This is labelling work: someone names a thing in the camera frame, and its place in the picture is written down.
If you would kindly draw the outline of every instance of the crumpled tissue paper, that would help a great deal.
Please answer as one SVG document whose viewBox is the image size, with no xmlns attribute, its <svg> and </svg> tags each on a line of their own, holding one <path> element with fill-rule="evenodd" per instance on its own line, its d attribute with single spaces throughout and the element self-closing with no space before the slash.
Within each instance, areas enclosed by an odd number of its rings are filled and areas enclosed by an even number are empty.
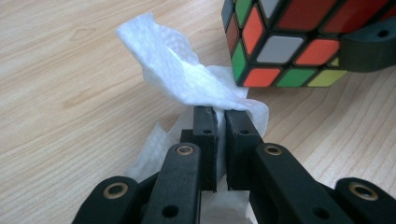
<svg viewBox="0 0 396 224">
<path fill-rule="evenodd" d="M 169 132 L 157 124 L 126 175 L 137 182 L 161 170 L 167 149 L 176 144 L 182 129 L 192 128 L 192 107 L 211 105 L 219 121 L 218 192 L 203 192 L 201 223 L 251 223 L 246 217 L 248 193 L 227 191 L 225 181 L 224 110 L 246 110 L 263 136 L 268 107 L 247 99 L 248 89 L 236 87 L 230 67 L 204 66 L 180 32 L 161 26 L 151 13 L 125 22 L 117 35 L 142 65 L 147 83 L 172 99 L 189 105 Z"/>
</svg>

